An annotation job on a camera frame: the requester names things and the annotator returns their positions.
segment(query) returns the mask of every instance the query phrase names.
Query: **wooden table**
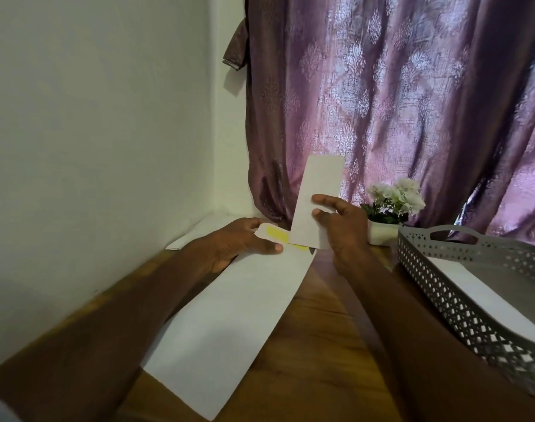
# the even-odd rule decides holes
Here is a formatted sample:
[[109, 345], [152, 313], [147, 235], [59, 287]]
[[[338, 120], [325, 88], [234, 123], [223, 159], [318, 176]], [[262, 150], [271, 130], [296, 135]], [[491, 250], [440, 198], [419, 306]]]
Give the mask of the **wooden table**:
[[[386, 251], [375, 252], [390, 265]], [[148, 275], [170, 254], [161, 252], [133, 276]], [[402, 420], [401, 414], [406, 418], [378, 336], [348, 283], [334, 271], [331, 252], [319, 251], [291, 304], [215, 421], [394, 422]], [[142, 371], [115, 420], [205, 419]]]

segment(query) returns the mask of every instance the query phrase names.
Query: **curtain fold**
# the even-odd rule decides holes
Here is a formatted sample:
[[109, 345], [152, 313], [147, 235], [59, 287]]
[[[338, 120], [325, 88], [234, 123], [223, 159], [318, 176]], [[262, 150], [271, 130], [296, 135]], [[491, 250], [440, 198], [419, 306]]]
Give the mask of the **curtain fold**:
[[247, 41], [249, 184], [264, 215], [291, 221], [308, 155], [341, 154], [348, 201], [407, 176], [427, 203], [411, 224], [458, 217], [535, 243], [535, 0], [245, 5], [231, 44]]

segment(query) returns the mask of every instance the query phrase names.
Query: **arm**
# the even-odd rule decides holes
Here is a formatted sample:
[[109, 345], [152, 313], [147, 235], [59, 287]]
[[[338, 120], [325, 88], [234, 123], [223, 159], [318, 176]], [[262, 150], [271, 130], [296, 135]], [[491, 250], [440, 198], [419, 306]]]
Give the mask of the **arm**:
[[25, 348], [0, 369], [0, 399], [27, 422], [108, 416], [193, 284], [243, 251], [280, 253], [281, 245], [254, 235], [261, 222], [239, 219], [189, 243], [151, 276]]
[[535, 399], [469, 351], [375, 258], [361, 208], [328, 196], [313, 201], [338, 211], [313, 215], [327, 227], [335, 267], [379, 333], [418, 420], [535, 421]]

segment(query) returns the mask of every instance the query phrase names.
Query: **hand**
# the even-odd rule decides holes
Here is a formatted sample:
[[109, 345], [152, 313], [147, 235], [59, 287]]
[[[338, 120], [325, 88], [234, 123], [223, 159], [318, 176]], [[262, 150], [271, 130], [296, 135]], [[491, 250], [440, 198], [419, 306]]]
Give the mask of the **hand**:
[[367, 244], [367, 214], [360, 207], [328, 195], [314, 194], [312, 202], [337, 211], [328, 213], [314, 209], [312, 216], [327, 229], [328, 241], [334, 250], [334, 266], [341, 275], [346, 276], [355, 259], [370, 251]]
[[229, 223], [218, 231], [192, 241], [188, 248], [195, 250], [195, 257], [203, 260], [208, 272], [220, 272], [232, 260], [247, 250], [266, 255], [278, 254], [283, 246], [254, 235], [253, 229], [266, 220], [259, 218], [241, 218]]

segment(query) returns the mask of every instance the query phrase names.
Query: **basket handle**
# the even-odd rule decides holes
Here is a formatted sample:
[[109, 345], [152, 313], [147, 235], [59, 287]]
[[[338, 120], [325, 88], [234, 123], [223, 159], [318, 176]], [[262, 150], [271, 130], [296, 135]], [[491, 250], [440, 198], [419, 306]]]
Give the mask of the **basket handle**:
[[468, 235], [472, 235], [477, 240], [475, 245], [480, 244], [480, 242], [484, 238], [484, 236], [480, 234], [479, 232], [476, 232], [473, 229], [463, 227], [460, 225], [438, 225], [436, 227], [431, 227], [425, 230], [427, 239], [430, 241], [436, 241], [436, 240], [432, 240], [431, 235], [434, 232], [439, 232], [439, 231], [459, 231]]

